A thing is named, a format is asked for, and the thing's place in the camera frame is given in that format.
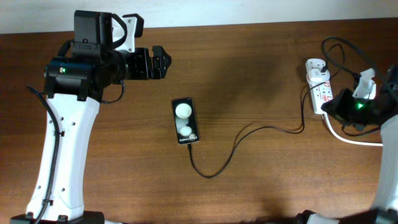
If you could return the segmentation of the white power strip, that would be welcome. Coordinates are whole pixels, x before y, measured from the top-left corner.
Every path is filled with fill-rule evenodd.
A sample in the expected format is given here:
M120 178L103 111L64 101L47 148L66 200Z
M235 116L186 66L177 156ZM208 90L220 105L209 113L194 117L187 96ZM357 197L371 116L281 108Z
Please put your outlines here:
M325 66L326 66L326 62L319 58L310 58L305 63L307 72L313 68L317 68L317 69L321 70L322 72L325 72L328 70L328 69L326 69L325 71L323 71ZM326 82L316 83L316 84L310 84L308 82L308 85L310 88L310 94L311 94L314 113L315 114L325 114L325 112L322 111L322 109L321 109L321 105L326 103L327 101L330 101L333 99L330 81L328 80Z

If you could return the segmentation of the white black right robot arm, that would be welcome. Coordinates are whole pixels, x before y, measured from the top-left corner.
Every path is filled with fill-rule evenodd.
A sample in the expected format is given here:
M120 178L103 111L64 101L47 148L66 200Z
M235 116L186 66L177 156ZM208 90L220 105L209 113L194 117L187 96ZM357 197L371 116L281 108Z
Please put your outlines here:
M349 89L324 103L322 110L343 124L377 125L382 139L379 183L371 208L341 218L311 214L308 223L397 223L397 67L391 66L387 83L372 99L359 98Z

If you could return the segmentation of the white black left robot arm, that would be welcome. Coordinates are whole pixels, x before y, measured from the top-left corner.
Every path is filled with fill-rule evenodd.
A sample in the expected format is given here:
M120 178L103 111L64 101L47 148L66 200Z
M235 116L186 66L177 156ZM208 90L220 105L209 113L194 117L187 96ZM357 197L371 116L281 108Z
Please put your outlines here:
M45 67L44 89L35 92L47 112L39 176L25 213L11 223L106 222L83 201L88 143L104 89L163 79L172 63L159 45L135 47L143 28L138 14L75 11L74 37Z

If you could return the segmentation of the white charger adapter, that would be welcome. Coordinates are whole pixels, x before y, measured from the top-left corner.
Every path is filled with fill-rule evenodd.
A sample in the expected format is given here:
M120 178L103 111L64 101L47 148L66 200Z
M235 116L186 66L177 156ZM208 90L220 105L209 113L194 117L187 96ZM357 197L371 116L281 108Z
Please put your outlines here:
M307 72L307 81L310 84L326 82L330 79L329 71L322 72L317 68L313 68Z

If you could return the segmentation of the black Galaxy flip phone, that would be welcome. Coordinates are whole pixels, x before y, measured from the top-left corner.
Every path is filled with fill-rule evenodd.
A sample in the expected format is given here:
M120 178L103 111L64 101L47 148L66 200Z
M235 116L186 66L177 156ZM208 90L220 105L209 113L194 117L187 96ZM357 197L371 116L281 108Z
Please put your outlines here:
M177 142L180 145L192 144L200 140L197 118L192 98L172 101Z

